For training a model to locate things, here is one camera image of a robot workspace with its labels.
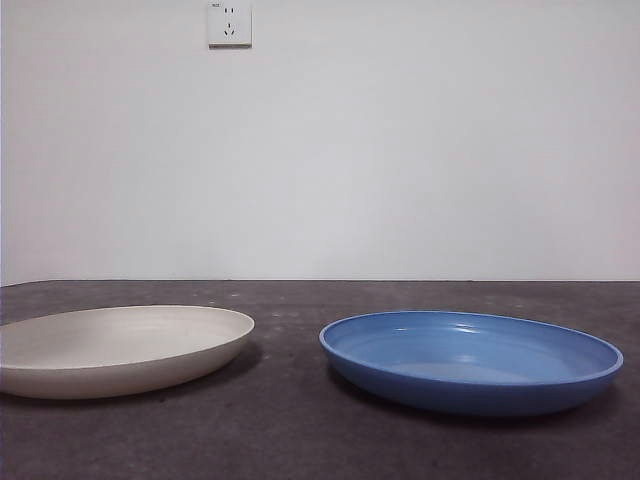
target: table surface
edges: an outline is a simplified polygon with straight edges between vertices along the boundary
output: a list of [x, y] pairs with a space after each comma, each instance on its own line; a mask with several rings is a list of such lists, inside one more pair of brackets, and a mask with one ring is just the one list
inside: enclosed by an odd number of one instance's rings
[[[121, 305], [251, 315], [223, 369], [176, 387], [89, 401], [0, 396], [10, 479], [640, 478], [640, 282], [56, 281], [2, 288], [2, 321]], [[576, 328], [625, 365], [583, 407], [491, 420], [405, 408], [327, 365], [318, 332], [349, 315], [456, 310]]]

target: bamboo fiber plate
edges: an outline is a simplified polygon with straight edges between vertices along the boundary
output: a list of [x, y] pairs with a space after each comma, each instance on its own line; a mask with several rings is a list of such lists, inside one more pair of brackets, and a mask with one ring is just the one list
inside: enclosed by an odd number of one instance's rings
[[558, 412], [604, 391], [622, 366], [610, 343], [557, 325], [460, 312], [383, 312], [326, 326], [335, 369], [412, 407], [489, 417]]
[[103, 308], [0, 327], [0, 391], [100, 398], [187, 382], [233, 359], [253, 320], [209, 307]]

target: plate rim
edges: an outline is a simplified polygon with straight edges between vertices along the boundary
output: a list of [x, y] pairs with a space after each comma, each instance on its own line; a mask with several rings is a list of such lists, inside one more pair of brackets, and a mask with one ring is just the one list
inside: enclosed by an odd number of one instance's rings
[[175, 358], [182, 358], [182, 357], [186, 357], [189, 355], [194, 355], [194, 354], [198, 354], [198, 353], [203, 353], [203, 352], [207, 352], [209, 350], [215, 349], [215, 348], [219, 348], [219, 347], [223, 347], [225, 345], [228, 345], [230, 343], [236, 342], [242, 338], [245, 338], [247, 335], [249, 335], [253, 329], [255, 328], [255, 320], [250, 317], [249, 315], [247, 315], [246, 313], [242, 313], [242, 312], [238, 312], [236, 310], [230, 310], [228, 308], [219, 308], [219, 307], [208, 307], [205, 305], [180, 305], [180, 304], [155, 304], [155, 305], [122, 305], [122, 306], [117, 306], [117, 307], [102, 307], [102, 308], [83, 308], [80, 310], [69, 310], [66, 312], [58, 312], [58, 313], [52, 313], [49, 315], [41, 315], [39, 317], [32, 317], [32, 318], [26, 318], [24, 320], [18, 320], [17, 322], [11, 322], [8, 323], [6, 325], [0, 325], [0, 339], [2, 338], [2, 330], [6, 327], [11, 327], [12, 325], [17, 325], [20, 324], [22, 322], [29, 322], [29, 321], [35, 321], [35, 320], [40, 320], [42, 318], [47, 318], [47, 317], [53, 317], [53, 316], [57, 316], [57, 315], [64, 315], [66, 313], [82, 313], [82, 312], [96, 312], [96, 311], [103, 311], [103, 310], [127, 310], [127, 309], [147, 309], [147, 308], [166, 308], [166, 307], [177, 307], [177, 308], [188, 308], [188, 309], [207, 309], [207, 310], [216, 310], [216, 311], [222, 311], [222, 312], [230, 312], [233, 314], [237, 314], [240, 315], [242, 317], [245, 317], [246, 319], [249, 320], [249, 328], [242, 333], [241, 335], [238, 335], [234, 338], [232, 338], [231, 340], [228, 340], [226, 342], [220, 343], [218, 345], [212, 346], [212, 347], [207, 347], [207, 348], [201, 348], [199, 350], [193, 350], [191, 352], [186, 352], [186, 353], [181, 353], [179, 355], [168, 355], [168, 356], [162, 356], [162, 357], [158, 357], [158, 358], [150, 358], [148, 360], [142, 360], [142, 361], [136, 361], [136, 362], [120, 362], [120, 363], [109, 363], [109, 364], [105, 364], [105, 365], [84, 365], [84, 366], [78, 366], [78, 367], [63, 367], [63, 368], [59, 368], [59, 367], [47, 367], [47, 366], [22, 366], [22, 365], [10, 365], [10, 364], [5, 364], [5, 362], [2, 360], [2, 348], [0, 346], [0, 371], [33, 371], [33, 372], [69, 372], [69, 371], [78, 371], [78, 370], [94, 370], [94, 369], [104, 369], [104, 368], [116, 368], [116, 367], [128, 367], [128, 366], [132, 366], [132, 365], [143, 365], [146, 363], [152, 363], [152, 362], [159, 362], [159, 361], [163, 361], [163, 360], [170, 360], [170, 359], [175, 359]]
[[[429, 314], [433, 314], [433, 313], [445, 313], [445, 314], [451, 314], [451, 315], [470, 315], [470, 316], [474, 316], [474, 317], [492, 317], [492, 318], [501, 318], [501, 319], [505, 319], [505, 320], [511, 320], [514, 322], [525, 322], [525, 323], [533, 323], [536, 325], [542, 325], [545, 327], [551, 327], [551, 328], [558, 328], [560, 330], [565, 330], [567, 332], [570, 332], [572, 334], [577, 334], [577, 335], [582, 335], [585, 336], [587, 338], [590, 338], [591, 340], [594, 340], [600, 344], [603, 344], [605, 347], [609, 348], [610, 350], [613, 351], [613, 353], [616, 355], [616, 361], [615, 363], [605, 369], [602, 370], [600, 372], [596, 372], [596, 373], [592, 373], [589, 375], [582, 375], [579, 377], [575, 377], [575, 378], [571, 378], [568, 380], [552, 380], [552, 381], [518, 381], [518, 382], [488, 382], [488, 381], [478, 381], [478, 380], [452, 380], [452, 379], [448, 379], [448, 378], [442, 378], [442, 377], [434, 377], [434, 376], [429, 376], [429, 375], [420, 375], [420, 374], [415, 374], [415, 373], [408, 373], [408, 372], [398, 372], [395, 370], [392, 370], [390, 368], [387, 367], [383, 367], [380, 365], [376, 365], [375, 363], [371, 363], [371, 362], [367, 362], [367, 361], [363, 361], [363, 360], [359, 360], [356, 357], [353, 357], [351, 355], [345, 355], [344, 353], [341, 353], [339, 350], [336, 350], [335, 348], [333, 348], [331, 345], [328, 344], [328, 342], [325, 339], [325, 335], [326, 332], [328, 332], [330, 329], [336, 327], [337, 325], [341, 324], [341, 323], [345, 323], [345, 322], [349, 322], [355, 319], [361, 319], [361, 318], [366, 318], [366, 317], [374, 317], [374, 316], [379, 316], [379, 315], [389, 315], [389, 314], [404, 314], [404, 313], [429, 313]], [[489, 386], [489, 387], [540, 387], [540, 386], [552, 386], [552, 385], [568, 385], [568, 384], [576, 384], [576, 383], [582, 383], [582, 382], [588, 382], [588, 381], [592, 381], [592, 380], [597, 380], [599, 378], [604, 378], [607, 377], [608, 375], [614, 374], [616, 373], [618, 370], [620, 370], [620, 368], [622, 367], [623, 363], [624, 363], [624, 356], [622, 355], [622, 352], [612, 343], [607, 342], [606, 340], [603, 340], [601, 338], [598, 338], [594, 335], [588, 334], [586, 332], [582, 332], [580, 330], [575, 330], [573, 328], [568, 328], [568, 327], [562, 327], [560, 325], [554, 325], [553, 323], [546, 323], [546, 322], [539, 322], [537, 320], [530, 320], [530, 319], [526, 319], [526, 318], [518, 318], [518, 317], [510, 317], [507, 315], [494, 315], [494, 314], [490, 314], [490, 313], [476, 313], [476, 312], [456, 312], [456, 311], [450, 311], [450, 310], [392, 310], [392, 311], [387, 311], [387, 312], [372, 312], [372, 313], [364, 313], [364, 314], [359, 314], [359, 315], [353, 315], [347, 318], [342, 318], [336, 321], [333, 321], [331, 323], [329, 323], [328, 325], [325, 325], [322, 330], [320, 331], [318, 338], [320, 340], [320, 344], [322, 345], [322, 347], [329, 353], [342, 358], [344, 360], [347, 360], [351, 363], [354, 363], [356, 365], [360, 365], [372, 370], [376, 370], [379, 372], [384, 372], [390, 375], [396, 375], [396, 376], [400, 376], [400, 377], [408, 377], [408, 378], [412, 378], [415, 380], [423, 380], [423, 381], [430, 381], [430, 382], [440, 382], [440, 383], [449, 383], [449, 384], [465, 384], [465, 385], [475, 385], [475, 386]]]

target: wall outlet cover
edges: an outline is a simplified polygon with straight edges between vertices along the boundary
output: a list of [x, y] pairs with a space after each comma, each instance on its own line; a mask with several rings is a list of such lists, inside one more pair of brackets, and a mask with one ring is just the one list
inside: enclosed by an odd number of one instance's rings
[[210, 49], [251, 47], [250, 0], [210, 1], [207, 16]]

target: cream plate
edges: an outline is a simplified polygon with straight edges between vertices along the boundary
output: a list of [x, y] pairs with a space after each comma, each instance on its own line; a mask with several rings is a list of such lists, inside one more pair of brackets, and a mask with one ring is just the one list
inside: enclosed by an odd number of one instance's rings
[[0, 391], [78, 399], [187, 382], [233, 359], [253, 320], [219, 308], [154, 305], [32, 318], [0, 327]]

